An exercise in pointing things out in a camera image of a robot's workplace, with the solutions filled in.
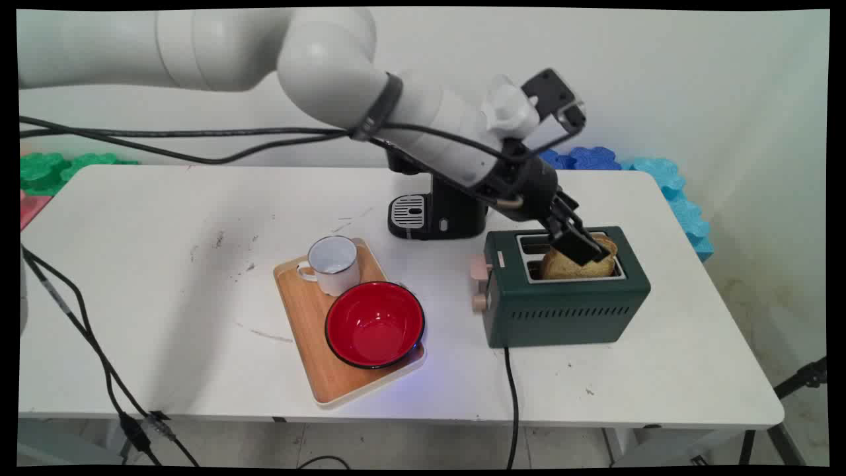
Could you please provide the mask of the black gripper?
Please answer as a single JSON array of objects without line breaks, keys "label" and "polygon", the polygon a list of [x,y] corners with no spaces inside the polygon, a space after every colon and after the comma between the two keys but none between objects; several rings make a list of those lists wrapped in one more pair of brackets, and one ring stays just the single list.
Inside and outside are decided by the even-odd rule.
[{"label": "black gripper", "polygon": [[547,221],[550,246],[580,267],[610,256],[575,214],[579,204],[559,188],[555,169],[540,157],[520,163],[498,161],[488,175],[488,195],[510,203],[494,206],[508,219]]}]

